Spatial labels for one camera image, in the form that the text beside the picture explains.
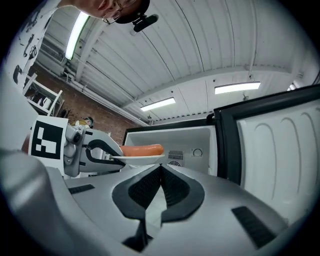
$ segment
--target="orange sausage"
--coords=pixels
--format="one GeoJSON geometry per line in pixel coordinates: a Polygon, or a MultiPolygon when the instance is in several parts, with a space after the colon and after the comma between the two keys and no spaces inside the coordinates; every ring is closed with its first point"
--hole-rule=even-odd
{"type": "Polygon", "coordinates": [[[120,146],[120,149],[125,157],[159,156],[165,151],[164,147],[160,144],[147,146],[120,146]]]}

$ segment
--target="plate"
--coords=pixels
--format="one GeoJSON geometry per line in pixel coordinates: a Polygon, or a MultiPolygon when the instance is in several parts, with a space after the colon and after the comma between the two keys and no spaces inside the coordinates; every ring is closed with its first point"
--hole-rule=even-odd
{"type": "Polygon", "coordinates": [[[145,166],[152,165],[158,159],[163,158],[165,155],[149,155],[149,156],[111,156],[113,159],[118,159],[119,161],[134,166],[145,166]]]}

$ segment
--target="ceiling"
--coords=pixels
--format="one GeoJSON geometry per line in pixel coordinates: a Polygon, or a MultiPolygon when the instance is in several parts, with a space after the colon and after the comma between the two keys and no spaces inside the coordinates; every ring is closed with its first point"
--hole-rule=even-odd
{"type": "MultiPolygon", "coordinates": [[[[132,35],[132,24],[90,18],[68,63],[75,80],[129,116],[153,124],[204,118],[213,109],[313,83],[319,58],[304,30],[271,0],[151,0],[159,20],[132,35]],[[216,86],[259,81],[258,90],[215,95],[216,86]],[[174,97],[176,104],[142,112],[174,97]]],[[[38,62],[57,76],[79,11],[55,12],[38,62]]]]}

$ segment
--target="refrigerator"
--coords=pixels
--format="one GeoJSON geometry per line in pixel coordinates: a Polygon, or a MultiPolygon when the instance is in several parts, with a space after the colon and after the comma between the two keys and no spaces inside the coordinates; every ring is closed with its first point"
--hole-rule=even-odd
{"type": "MultiPolygon", "coordinates": [[[[123,145],[151,144],[164,147],[158,163],[228,179],[291,225],[318,198],[320,85],[220,107],[206,119],[126,130],[123,145]]],[[[148,229],[148,210],[146,220],[148,229]]]]}

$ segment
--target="fluorescent light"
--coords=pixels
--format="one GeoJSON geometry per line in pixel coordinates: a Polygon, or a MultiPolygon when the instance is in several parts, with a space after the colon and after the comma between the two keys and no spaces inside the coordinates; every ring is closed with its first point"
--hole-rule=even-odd
{"type": "Polygon", "coordinates": [[[141,110],[145,112],[148,110],[153,110],[153,109],[160,108],[160,107],[170,105],[173,103],[176,103],[175,98],[167,98],[167,99],[152,103],[150,105],[143,106],[143,107],[141,107],[141,110]]]}
{"type": "Polygon", "coordinates": [[[73,26],[73,29],[70,34],[68,46],[66,47],[65,51],[65,57],[68,60],[71,60],[74,56],[75,48],[78,42],[78,39],[81,35],[82,30],[84,29],[87,21],[88,21],[89,15],[85,14],[84,12],[80,12],[78,18],[75,21],[75,24],[73,26]]]}
{"type": "Polygon", "coordinates": [[[214,88],[214,94],[224,94],[237,91],[256,90],[260,86],[260,82],[245,82],[217,86],[214,88]]]}

